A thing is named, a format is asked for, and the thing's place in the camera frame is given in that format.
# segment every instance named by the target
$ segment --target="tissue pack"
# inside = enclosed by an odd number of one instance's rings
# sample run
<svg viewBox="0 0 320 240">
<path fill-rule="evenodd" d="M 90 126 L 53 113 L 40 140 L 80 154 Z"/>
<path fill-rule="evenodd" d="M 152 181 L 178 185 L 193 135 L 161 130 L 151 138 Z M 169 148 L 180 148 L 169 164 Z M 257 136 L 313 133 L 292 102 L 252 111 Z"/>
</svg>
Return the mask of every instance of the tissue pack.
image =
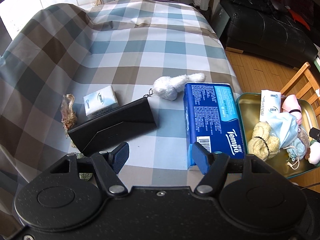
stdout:
<svg viewBox="0 0 320 240">
<path fill-rule="evenodd" d="M 271 90 L 261 90 L 260 122 L 266 122 L 274 114 L 280 113 L 281 93 Z"/>
<path fill-rule="evenodd" d="M 200 143 L 208 152 L 244 158 L 239 118 L 229 84 L 187 83 L 184 93 L 187 128 L 188 167 L 195 165 L 192 144 Z"/>
<path fill-rule="evenodd" d="M 119 107 L 112 86 L 105 87 L 83 97 L 85 115 L 89 119 Z"/>
</svg>

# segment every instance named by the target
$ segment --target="blue tissue package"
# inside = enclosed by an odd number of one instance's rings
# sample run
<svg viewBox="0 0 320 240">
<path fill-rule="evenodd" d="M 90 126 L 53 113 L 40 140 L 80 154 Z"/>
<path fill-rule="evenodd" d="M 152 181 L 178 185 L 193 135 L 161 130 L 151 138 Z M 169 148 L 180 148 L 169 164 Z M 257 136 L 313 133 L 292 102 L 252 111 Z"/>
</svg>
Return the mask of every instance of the blue tissue package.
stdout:
<svg viewBox="0 0 320 240">
<path fill-rule="evenodd" d="M 234 159 L 244 158 L 239 118 L 229 84 L 187 83 L 183 101 L 188 167 L 196 165 L 192 158 L 192 144 L 195 142 L 211 153 L 223 152 Z"/>
</svg>

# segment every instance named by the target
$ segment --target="screw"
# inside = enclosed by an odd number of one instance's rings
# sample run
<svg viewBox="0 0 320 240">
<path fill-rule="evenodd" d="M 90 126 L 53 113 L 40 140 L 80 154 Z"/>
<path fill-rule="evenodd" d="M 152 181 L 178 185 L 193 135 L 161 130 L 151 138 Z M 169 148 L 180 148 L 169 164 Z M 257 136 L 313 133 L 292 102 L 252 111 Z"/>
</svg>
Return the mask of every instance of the screw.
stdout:
<svg viewBox="0 0 320 240">
<path fill-rule="evenodd" d="M 213 191 L 213 188 L 209 185 L 200 185 L 197 187 L 197 191 L 201 194 L 207 194 Z"/>
<path fill-rule="evenodd" d="M 113 185 L 109 188 L 109 191 L 113 194 L 120 194 L 124 192 L 124 187 L 121 185 Z"/>
<path fill-rule="evenodd" d="M 165 195 L 165 191 L 159 191 L 157 192 L 158 197 L 163 197 Z"/>
<path fill-rule="evenodd" d="M 25 235 L 23 237 L 23 240 L 34 240 L 32 236 L 29 236 L 29 235 Z"/>
</svg>

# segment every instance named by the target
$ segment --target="metal chain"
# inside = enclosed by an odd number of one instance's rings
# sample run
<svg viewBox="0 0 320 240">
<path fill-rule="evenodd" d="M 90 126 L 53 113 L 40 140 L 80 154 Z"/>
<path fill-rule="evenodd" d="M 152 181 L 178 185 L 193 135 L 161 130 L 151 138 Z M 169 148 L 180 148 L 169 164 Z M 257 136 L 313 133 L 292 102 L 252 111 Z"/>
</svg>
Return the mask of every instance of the metal chain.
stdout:
<svg viewBox="0 0 320 240">
<path fill-rule="evenodd" d="M 152 88 L 150 88 L 149 89 L 149 92 L 147 93 L 147 94 L 145 94 L 143 97 L 151 97 L 153 95 L 153 89 Z"/>
</svg>

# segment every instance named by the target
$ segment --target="small tissue pack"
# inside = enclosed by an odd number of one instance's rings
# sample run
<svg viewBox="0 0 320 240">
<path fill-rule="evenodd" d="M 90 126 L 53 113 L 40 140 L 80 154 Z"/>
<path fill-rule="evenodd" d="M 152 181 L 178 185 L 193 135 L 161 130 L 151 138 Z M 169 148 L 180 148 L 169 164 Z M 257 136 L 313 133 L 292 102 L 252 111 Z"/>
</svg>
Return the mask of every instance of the small tissue pack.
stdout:
<svg viewBox="0 0 320 240">
<path fill-rule="evenodd" d="M 280 113 L 281 93 L 271 90 L 261 90 L 260 122 L 266 122 L 269 117 Z"/>
<path fill-rule="evenodd" d="M 112 86 L 105 87 L 83 97 L 85 115 L 91 119 L 119 107 Z"/>
</svg>

